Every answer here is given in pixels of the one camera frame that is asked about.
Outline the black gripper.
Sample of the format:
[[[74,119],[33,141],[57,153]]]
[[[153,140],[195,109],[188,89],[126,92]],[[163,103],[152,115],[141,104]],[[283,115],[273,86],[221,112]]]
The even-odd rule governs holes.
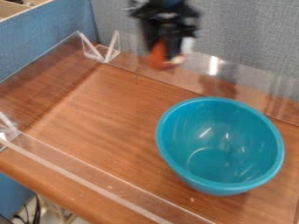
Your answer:
[[[132,0],[129,16],[141,19],[147,51],[159,40],[159,26],[171,34],[167,39],[167,59],[183,56],[183,37],[196,38],[200,30],[200,11],[187,0]]]

